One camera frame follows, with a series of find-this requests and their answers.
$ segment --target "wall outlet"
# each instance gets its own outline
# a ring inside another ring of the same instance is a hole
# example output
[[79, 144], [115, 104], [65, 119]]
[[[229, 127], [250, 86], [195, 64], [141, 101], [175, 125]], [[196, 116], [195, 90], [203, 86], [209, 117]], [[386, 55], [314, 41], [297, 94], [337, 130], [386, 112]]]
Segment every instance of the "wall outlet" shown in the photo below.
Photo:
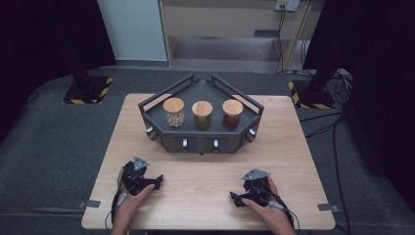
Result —
[[300, 0], [277, 0], [275, 11], [282, 11], [283, 7], [287, 12], [295, 12], [299, 7]]

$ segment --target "table top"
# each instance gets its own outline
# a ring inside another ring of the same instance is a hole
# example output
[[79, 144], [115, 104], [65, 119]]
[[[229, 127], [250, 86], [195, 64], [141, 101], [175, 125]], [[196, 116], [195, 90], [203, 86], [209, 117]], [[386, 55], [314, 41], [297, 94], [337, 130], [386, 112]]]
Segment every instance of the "table top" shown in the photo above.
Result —
[[138, 104], [152, 95], [126, 96], [90, 197], [101, 205], [86, 209], [84, 228], [106, 228], [119, 170], [134, 155], [150, 162], [146, 178], [161, 174], [164, 178], [161, 189], [153, 191], [138, 210], [131, 229], [268, 230], [253, 211], [236, 208], [229, 195], [245, 193], [241, 177], [252, 168], [271, 173], [301, 229], [334, 228], [331, 211], [317, 207], [328, 201], [290, 97], [250, 96], [264, 106], [255, 140], [233, 155], [201, 156], [168, 153], [147, 137]]

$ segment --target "yellow and black hazard tape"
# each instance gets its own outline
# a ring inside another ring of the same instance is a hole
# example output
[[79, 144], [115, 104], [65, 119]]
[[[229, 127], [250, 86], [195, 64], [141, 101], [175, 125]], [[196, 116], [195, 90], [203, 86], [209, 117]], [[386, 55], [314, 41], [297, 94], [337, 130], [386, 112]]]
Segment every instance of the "yellow and black hazard tape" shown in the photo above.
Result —
[[83, 104], [99, 104], [104, 100], [104, 97], [107, 95], [108, 89], [110, 88], [111, 83], [113, 82], [112, 78], [108, 78], [103, 90], [101, 91], [101, 95], [98, 99], [68, 99], [64, 100], [65, 104], [75, 104], [75, 105], [83, 105]]
[[290, 87], [291, 94], [293, 96], [294, 105], [297, 108], [304, 108], [304, 109], [322, 109], [322, 110], [328, 110], [328, 109], [335, 109], [336, 107], [334, 105], [330, 104], [303, 104], [300, 100], [299, 94], [297, 93], [296, 87], [292, 82], [288, 83], [288, 86]]

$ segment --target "black curtain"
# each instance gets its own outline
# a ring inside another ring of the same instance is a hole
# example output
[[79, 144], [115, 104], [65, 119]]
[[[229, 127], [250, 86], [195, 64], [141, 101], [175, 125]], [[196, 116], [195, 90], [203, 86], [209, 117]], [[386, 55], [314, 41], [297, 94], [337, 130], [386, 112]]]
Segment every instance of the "black curtain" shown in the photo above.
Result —
[[[413, 1], [327, 0], [303, 68], [320, 69], [327, 55], [341, 52], [331, 60], [353, 76], [346, 107], [348, 123], [358, 123], [352, 132], [365, 142], [363, 158], [374, 156], [415, 211], [414, 7]], [[344, 43], [336, 46], [339, 37]]]
[[115, 64], [96, 0], [0, 1], [0, 143], [36, 87], [72, 73], [54, 26], [83, 69]]

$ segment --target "black spice rack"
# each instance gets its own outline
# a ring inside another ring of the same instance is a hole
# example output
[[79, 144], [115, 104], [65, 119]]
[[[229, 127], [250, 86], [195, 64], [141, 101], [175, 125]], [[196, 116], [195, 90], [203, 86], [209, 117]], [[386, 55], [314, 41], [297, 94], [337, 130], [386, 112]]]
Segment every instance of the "black spice rack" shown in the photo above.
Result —
[[[184, 123], [178, 127], [169, 126], [166, 112], [162, 107], [165, 100], [177, 97], [184, 101]], [[222, 125], [222, 104], [226, 100], [240, 101], [244, 110], [239, 125], [228, 130]], [[209, 130], [200, 131], [194, 125], [192, 105], [208, 101], [213, 106]], [[169, 153], [233, 154], [245, 143], [256, 138], [256, 132], [263, 113], [263, 106], [243, 94], [216, 75], [200, 80], [190, 74], [183, 80], [165, 88], [149, 99], [138, 104], [146, 133], [158, 141]]]

